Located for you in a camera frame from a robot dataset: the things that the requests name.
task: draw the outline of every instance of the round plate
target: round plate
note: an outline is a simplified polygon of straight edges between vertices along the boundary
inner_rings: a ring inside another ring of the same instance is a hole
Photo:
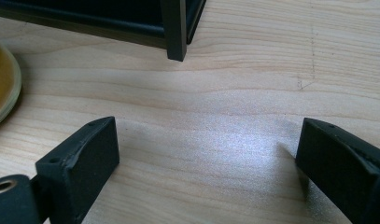
[[[14,56],[0,45],[0,122],[14,107],[21,92],[21,70]]]

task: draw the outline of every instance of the black shelf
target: black shelf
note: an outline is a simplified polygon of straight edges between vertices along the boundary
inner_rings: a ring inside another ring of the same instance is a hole
[[[182,61],[204,3],[205,0],[0,0],[0,16],[164,48],[170,59]]]

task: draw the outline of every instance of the black post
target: black post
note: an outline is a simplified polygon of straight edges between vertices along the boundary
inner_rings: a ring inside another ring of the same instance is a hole
[[[186,1],[161,0],[167,57],[184,61],[187,52]]]

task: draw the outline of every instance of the wooden table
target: wooden table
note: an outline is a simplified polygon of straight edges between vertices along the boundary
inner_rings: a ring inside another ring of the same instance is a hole
[[[120,166],[84,223],[348,223],[294,164],[304,117],[380,147],[380,0],[208,0],[185,62],[0,18],[22,95],[0,177],[115,116]]]

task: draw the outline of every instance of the black plastic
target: black plastic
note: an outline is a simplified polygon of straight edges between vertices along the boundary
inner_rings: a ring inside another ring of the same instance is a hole
[[[304,119],[298,167],[353,223],[380,223],[380,149],[347,131]]]
[[[181,6],[165,9],[165,14],[173,18],[180,13],[180,21],[162,15],[161,4],[176,4],[171,0],[0,0],[0,16],[166,48],[169,55],[169,46],[177,50],[191,42],[204,9],[205,0],[180,1],[184,10]],[[167,27],[175,38],[166,35]],[[171,43],[182,38],[183,43]],[[181,58],[178,55],[171,59]]]
[[[115,119],[88,123],[35,164],[31,181],[25,175],[0,178],[0,224],[47,217],[52,224],[81,223],[119,163]]]

